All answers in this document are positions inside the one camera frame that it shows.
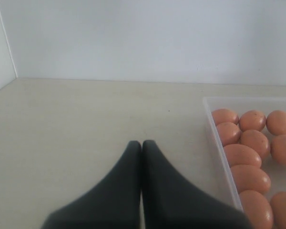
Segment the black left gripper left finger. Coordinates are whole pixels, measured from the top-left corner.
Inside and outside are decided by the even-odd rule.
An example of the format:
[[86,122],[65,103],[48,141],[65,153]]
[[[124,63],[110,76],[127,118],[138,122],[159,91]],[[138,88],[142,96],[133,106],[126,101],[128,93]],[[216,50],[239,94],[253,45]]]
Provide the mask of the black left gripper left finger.
[[140,228],[141,144],[130,141],[111,171],[86,194],[51,213],[44,229]]

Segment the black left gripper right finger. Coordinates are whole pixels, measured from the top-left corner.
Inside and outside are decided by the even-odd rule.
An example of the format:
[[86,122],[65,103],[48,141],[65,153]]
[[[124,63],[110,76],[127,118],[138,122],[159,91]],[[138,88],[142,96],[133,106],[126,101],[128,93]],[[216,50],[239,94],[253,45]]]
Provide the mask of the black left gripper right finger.
[[142,197],[147,229],[251,229],[241,211],[189,182],[153,140],[142,146]]

